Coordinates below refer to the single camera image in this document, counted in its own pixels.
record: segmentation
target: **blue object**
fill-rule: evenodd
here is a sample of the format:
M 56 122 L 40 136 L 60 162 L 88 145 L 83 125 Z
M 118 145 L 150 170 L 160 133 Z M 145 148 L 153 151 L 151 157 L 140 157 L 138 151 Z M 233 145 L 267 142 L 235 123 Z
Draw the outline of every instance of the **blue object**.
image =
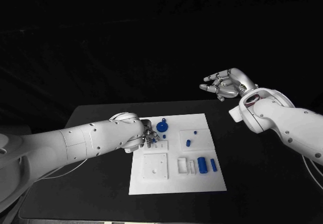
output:
M 212 164 L 213 172 L 216 172 L 217 169 L 216 169 L 216 166 L 215 166 L 215 161 L 213 161 L 213 159 L 210 159 L 210 164 Z
M 200 174 L 206 174 L 207 173 L 207 167 L 206 167 L 206 161 L 205 161 L 203 157 L 197 158 L 197 163 L 199 163 Z
M 158 132 L 166 132 L 168 129 L 168 125 L 166 123 L 166 119 L 161 119 L 161 122 L 155 126 Z

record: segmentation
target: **table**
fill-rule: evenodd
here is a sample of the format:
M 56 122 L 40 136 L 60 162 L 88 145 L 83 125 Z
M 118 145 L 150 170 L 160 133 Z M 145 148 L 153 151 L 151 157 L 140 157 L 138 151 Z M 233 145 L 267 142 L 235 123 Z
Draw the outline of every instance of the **table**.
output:
M 68 175 L 33 184 L 21 218 L 196 223 L 316 223 L 323 194 L 301 156 L 272 130 L 255 134 L 228 111 L 239 99 L 85 105 L 66 127 L 109 119 L 205 113 L 222 167 L 226 192 L 128 195 L 131 154 L 122 149 L 88 159 Z M 57 174 L 70 170 L 62 168 Z

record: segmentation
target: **white board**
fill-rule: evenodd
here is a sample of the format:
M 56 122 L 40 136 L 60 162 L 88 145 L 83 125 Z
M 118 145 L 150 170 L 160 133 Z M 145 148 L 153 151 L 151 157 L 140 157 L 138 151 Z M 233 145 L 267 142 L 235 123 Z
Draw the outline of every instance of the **white board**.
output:
M 160 138 L 166 135 L 161 140 L 167 141 L 167 149 L 157 147 L 154 151 L 154 143 L 151 148 L 143 148 L 132 152 L 132 166 L 131 166 L 131 181 L 130 181 L 130 195 L 141 194 L 163 194 L 163 193 L 183 193 L 183 192 L 206 192 L 206 191 L 226 191 L 223 176 L 220 171 L 219 160 L 213 148 L 212 136 L 203 136 L 206 142 L 212 142 L 212 149 L 196 147 L 193 151 L 181 150 L 181 135 L 180 131 L 196 130 L 197 134 L 194 142 L 199 141 L 199 133 L 202 130 L 209 129 L 205 114 L 187 114 L 176 116 L 150 117 L 141 118 L 151 121 L 153 130 L 155 125 L 166 118 L 168 129 L 166 132 L 157 132 Z M 145 180 L 144 177 L 144 155 L 147 154 L 167 154 L 167 178 L 157 178 L 154 180 Z M 197 158 L 205 157 L 207 173 L 199 173 Z M 187 162 L 187 175 L 179 174 L 177 159 L 186 158 Z M 210 159 L 215 159 L 217 171 L 213 172 Z M 194 174 L 190 174 L 190 161 L 194 164 Z

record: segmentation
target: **dark backdrop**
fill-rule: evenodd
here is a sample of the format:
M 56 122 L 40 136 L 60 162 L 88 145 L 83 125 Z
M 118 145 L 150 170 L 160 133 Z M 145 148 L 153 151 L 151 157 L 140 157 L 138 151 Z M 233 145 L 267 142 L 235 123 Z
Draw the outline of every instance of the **dark backdrop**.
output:
M 212 99 L 202 78 L 232 67 L 321 110 L 307 1 L 36 0 L 0 8 L 0 124 L 36 133 L 63 128 L 79 105 Z

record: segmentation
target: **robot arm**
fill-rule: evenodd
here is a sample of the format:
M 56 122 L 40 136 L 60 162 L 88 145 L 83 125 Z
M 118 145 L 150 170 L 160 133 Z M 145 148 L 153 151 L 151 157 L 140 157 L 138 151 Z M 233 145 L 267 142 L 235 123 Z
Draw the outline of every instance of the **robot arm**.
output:
M 130 153 L 158 135 L 134 113 L 31 135 L 0 134 L 0 212 L 31 184 L 59 167 L 118 148 Z
M 238 69 L 225 70 L 203 80 L 215 80 L 212 86 L 200 84 L 200 89 L 216 93 L 220 101 L 223 97 L 241 95 L 239 105 L 229 111 L 235 122 L 243 121 L 255 133 L 272 129 L 282 143 L 323 165 L 323 116 L 295 108 L 277 90 L 258 88 Z

